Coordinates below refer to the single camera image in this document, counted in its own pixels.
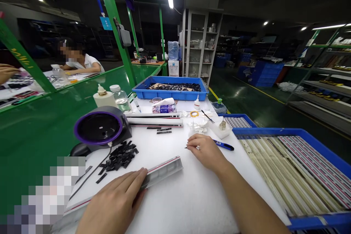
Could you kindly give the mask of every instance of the hand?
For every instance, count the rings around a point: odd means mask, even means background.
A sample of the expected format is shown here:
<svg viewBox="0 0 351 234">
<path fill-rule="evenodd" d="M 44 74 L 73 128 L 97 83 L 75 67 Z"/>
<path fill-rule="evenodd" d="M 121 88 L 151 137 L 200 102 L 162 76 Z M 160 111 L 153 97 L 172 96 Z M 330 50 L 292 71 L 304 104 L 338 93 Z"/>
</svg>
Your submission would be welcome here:
<svg viewBox="0 0 351 234">
<path fill-rule="evenodd" d="M 90 201 L 76 234 L 123 234 L 132 222 L 146 189 L 139 192 L 147 169 L 126 173 L 108 183 Z"/>
<path fill-rule="evenodd" d="M 210 169 L 215 174 L 218 174 L 223 170 L 223 167 L 230 164 L 209 136 L 198 133 L 194 134 L 188 139 L 186 146 L 204 167 Z"/>
<path fill-rule="evenodd" d="M 5 83 L 14 74 L 21 72 L 19 69 L 8 64 L 0 64 L 0 84 Z"/>
</svg>

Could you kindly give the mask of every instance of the white workbench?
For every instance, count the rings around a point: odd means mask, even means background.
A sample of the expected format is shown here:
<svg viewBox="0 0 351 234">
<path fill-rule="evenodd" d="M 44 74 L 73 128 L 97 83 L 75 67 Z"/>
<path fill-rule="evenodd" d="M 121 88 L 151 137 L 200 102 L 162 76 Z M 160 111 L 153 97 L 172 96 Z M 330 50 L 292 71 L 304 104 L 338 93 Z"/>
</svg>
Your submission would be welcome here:
<svg viewBox="0 0 351 234">
<path fill-rule="evenodd" d="M 43 72 L 44 75 L 46 77 L 50 77 L 52 75 L 52 71 L 45 71 Z M 76 75 L 73 75 L 78 81 L 81 81 L 84 79 L 84 77 L 88 76 L 88 75 L 91 75 L 91 73 L 85 73 L 85 74 L 76 74 Z M 25 91 L 30 91 L 30 87 L 27 86 L 27 87 L 23 87 L 23 88 L 20 88 L 18 90 L 16 89 L 11 89 L 11 88 L 7 88 L 5 90 L 0 90 L 0 100 L 4 100 L 4 99 L 9 99 L 13 96 L 16 96 L 17 94 L 20 94 L 20 93 L 23 93 Z"/>
<path fill-rule="evenodd" d="M 150 107 L 148 105 L 152 104 L 149 103 L 150 100 L 137 100 L 141 111 L 146 113 L 144 111 L 147 111 L 147 107 Z M 201 105 L 207 105 L 207 103 L 209 103 L 208 99 L 201 102 Z M 193 102 L 179 101 L 177 109 L 177 111 L 192 111 L 194 110 Z M 141 167 L 154 167 L 179 155 L 184 169 L 149 188 L 127 233 L 238 233 L 237 224 L 219 180 L 213 172 L 204 168 L 189 150 L 184 149 L 189 134 L 187 124 L 193 120 L 203 121 L 204 118 L 202 116 L 183 118 L 184 128 L 172 128 L 170 134 L 157 135 L 155 130 L 133 127 L 133 137 L 130 140 L 136 144 L 139 154 L 135 156 L 127 169 L 108 172 L 107 176 L 99 184 L 96 184 L 96 181 L 101 177 L 98 175 L 100 169 L 97 169 L 69 201 L 67 207 L 95 195 L 116 177 Z M 219 117 L 214 112 L 212 118 L 216 120 Z M 206 134 L 219 140 L 211 130 L 208 130 Z M 230 133 L 229 136 L 220 141 L 235 148 L 234 152 L 222 148 L 220 150 L 284 224 L 290 225 L 285 212 L 279 206 L 236 136 Z M 87 156 L 86 167 L 93 166 L 95 168 L 108 152 L 108 149 L 103 149 Z M 72 192 L 75 192 L 83 181 L 84 178 L 75 185 Z"/>
</svg>

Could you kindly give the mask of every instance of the blue utility knife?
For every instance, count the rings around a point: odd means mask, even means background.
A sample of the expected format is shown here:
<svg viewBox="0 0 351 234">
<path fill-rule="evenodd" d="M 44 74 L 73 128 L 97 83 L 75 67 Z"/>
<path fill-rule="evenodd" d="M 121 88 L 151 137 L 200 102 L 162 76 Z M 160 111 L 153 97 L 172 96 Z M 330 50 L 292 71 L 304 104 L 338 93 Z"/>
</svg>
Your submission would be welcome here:
<svg viewBox="0 0 351 234">
<path fill-rule="evenodd" d="M 222 148 L 225 148 L 229 151 L 234 151 L 234 147 L 229 145 L 229 144 L 226 144 L 226 143 L 222 143 L 220 141 L 216 141 L 216 140 L 213 140 L 219 147 L 222 147 Z"/>
</svg>

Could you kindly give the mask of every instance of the worker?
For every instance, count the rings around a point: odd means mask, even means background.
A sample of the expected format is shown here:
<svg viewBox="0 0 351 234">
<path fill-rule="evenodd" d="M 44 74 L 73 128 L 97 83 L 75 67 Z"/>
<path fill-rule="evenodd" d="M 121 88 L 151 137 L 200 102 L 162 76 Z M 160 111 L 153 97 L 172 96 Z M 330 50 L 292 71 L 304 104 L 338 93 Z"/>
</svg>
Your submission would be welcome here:
<svg viewBox="0 0 351 234">
<path fill-rule="evenodd" d="M 279 217 L 224 157 L 211 137 L 195 134 L 188 139 L 187 149 L 218 177 L 242 234 L 290 234 Z M 125 233 L 145 196 L 146 190 L 139 193 L 139 189 L 146 174 L 147 169 L 141 168 L 112 180 L 102 188 L 87 206 L 76 234 Z"/>
<path fill-rule="evenodd" d="M 60 42 L 59 48 L 68 59 L 64 66 L 60 66 L 61 69 L 71 74 L 105 72 L 96 58 L 83 52 L 80 44 L 75 44 L 72 40 L 66 39 Z"/>
<path fill-rule="evenodd" d="M 9 64 L 0 64 L 0 85 L 4 84 L 14 74 L 20 73 L 21 71 L 14 66 Z"/>
</svg>

